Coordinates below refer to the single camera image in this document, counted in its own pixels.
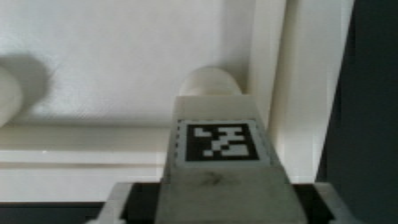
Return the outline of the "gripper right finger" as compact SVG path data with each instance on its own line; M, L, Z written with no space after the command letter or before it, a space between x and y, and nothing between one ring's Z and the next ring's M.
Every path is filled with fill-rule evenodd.
M328 182L294 185L308 224L367 224L349 209L335 186Z

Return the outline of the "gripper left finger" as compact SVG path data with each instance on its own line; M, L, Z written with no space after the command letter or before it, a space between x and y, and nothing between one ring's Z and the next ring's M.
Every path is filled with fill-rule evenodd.
M155 224L161 183L118 183L100 214L86 224Z

